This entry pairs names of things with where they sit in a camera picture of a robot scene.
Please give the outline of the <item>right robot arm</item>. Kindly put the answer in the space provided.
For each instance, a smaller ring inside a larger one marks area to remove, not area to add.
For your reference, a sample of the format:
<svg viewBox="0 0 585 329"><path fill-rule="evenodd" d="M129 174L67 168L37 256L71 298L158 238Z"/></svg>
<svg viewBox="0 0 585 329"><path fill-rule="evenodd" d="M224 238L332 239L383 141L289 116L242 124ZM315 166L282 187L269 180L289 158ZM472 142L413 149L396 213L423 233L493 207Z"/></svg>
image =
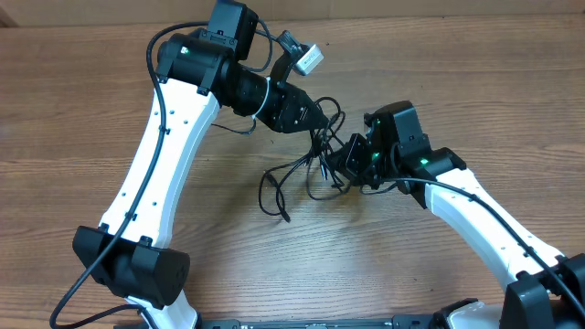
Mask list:
<svg viewBox="0 0 585 329"><path fill-rule="evenodd" d="M581 328L584 256L567 257L523 227L489 195L454 151L431 148L410 101L365 114L329 154L329 168L378 194L397 188L446 222L495 276L501 304L454 302L414 323L419 328Z"/></svg>

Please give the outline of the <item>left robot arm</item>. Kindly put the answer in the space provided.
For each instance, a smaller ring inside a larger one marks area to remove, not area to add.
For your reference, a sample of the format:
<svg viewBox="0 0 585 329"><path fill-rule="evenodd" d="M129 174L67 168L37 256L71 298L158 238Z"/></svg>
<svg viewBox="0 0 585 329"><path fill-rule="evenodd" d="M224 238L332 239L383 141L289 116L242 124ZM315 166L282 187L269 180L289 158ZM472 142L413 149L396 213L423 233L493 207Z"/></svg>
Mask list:
<svg viewBox="0 0 585 329"><path fill-rule="evenodd" d="M263 69L245 65L252 40L266 34L257 14L236 1L216 3L207 22L167 27L150 40L154 84L149 121L122 187L98 226L79 227L72 248L84 277L106 286L148 328L195 328L184 292L190 259L171 249L178 200L208 128L222 106L278 133L322 129L327 118L288 82L322 60L315 44L289 32L270 37L282 48Z"/></svg>

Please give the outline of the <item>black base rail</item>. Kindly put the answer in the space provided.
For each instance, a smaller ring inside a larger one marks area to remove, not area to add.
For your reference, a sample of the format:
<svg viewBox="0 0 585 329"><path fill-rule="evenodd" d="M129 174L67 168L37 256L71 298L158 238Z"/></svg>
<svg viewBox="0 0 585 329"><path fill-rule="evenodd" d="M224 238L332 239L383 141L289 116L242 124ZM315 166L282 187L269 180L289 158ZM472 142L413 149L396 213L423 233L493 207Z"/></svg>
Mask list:
<svg viewBox="0 0 585 329"><path fill-rule="evenodd" d="M445 328L431 314L395 315L387 319L343 319L246 322L231 320L198 320L195 329L436 329Z"/></svg>

